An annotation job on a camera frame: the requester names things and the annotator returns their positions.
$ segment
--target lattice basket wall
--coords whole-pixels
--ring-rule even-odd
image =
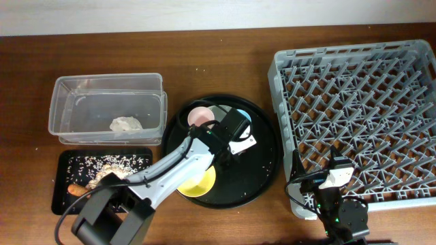
[[[435,197],[435,70],[422,40],[276,53],[268,78],[287,178],[294,148],[312,172],[328,163],[334,145],[356,168],[345,195],[391,208],[395,200]],[[305,194],[309,205],[311,198]]]

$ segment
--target yellow bowl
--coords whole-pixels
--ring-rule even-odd
[[[212,166],[203,175],[203,178],[198,181],[197,178],[190,178],[180,185],[177,190],[187,197],[199,197],[210,191],[215,183],[217,173]]]

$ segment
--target plastic bin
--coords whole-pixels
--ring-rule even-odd
[[[436,59],[424,40],[275,54],[268,72],[286,178],[298,148],[309,172],[335,145],[355,167],[344,195],[369,211],[436,204]],[[310,193],[290,195],[314,208]],[[316,216],[291,202],[300,218]]]
[[[138,119],[143,130],[111,131],[120,116]],[[68,76],[54,86],[48,130],[64,144],[159,145],[166,116],[158,73]]]

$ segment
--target wood grain surface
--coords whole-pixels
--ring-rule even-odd
[[[233,31],[113,33],[0,38],[0,244],[54,244],[50,210],[58,156],[48,111],[60,76],[157,72],[168,118],[211,93],[244,97],[274,115],[266,77],[274,53],[294,48],[425,39],[436,23],[295,27]],[[159,148],[151,147],[154,162]],[[321,222],[296,218],[283,193],[282,168],[257,200],[231,210],[196,206],[173,193],[157,209],[145,244],[293,244],[324,238]],[[61,228],[66,244],[74,216]],[[434,244],[436,207],[369,214],[370,241]]]

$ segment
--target clear plastic container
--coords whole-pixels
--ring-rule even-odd
[[[143,130],[111,131],[120,116],[138,119]],[[159,145],[166,116],[158,73],[69,76],[54,86],[48,130],[64,144]]]

